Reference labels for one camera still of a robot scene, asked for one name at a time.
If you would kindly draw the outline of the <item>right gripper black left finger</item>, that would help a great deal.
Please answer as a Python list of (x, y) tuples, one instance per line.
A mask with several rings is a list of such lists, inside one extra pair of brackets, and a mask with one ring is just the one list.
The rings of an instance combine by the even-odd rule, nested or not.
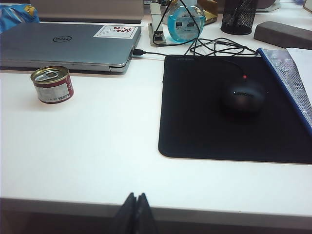
[(112, 221), (113, 234), (135, 234), (137, 198), (130, 193)]

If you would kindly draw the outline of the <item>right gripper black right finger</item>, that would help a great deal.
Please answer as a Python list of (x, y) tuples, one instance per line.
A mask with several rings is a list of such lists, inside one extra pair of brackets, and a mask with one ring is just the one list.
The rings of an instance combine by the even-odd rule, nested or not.
[(137, 233), (157, 234), (156, 223), (145, 193), (137, 201)]

